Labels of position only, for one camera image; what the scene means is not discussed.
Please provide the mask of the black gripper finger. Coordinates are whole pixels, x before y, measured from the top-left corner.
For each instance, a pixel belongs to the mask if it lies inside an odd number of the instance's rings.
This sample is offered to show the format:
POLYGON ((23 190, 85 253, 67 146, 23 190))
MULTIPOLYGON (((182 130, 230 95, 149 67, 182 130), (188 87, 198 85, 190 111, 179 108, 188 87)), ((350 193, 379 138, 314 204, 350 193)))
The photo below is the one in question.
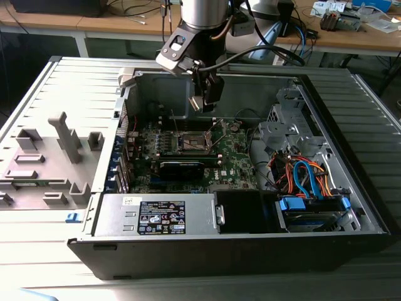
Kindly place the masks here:
POLYGON ((216 73, 208 74, 204 82, 203 112, 211 112, 214 104, 221 99, 224 89, 224 80, 216 73))
POLYGON ((203 89, 203 75, 199 71, 199 66, 193 66, 192 71, 192 82, 194 84, 194 95, 199 97, 201 100, 204 99, 204 89, 203 89))

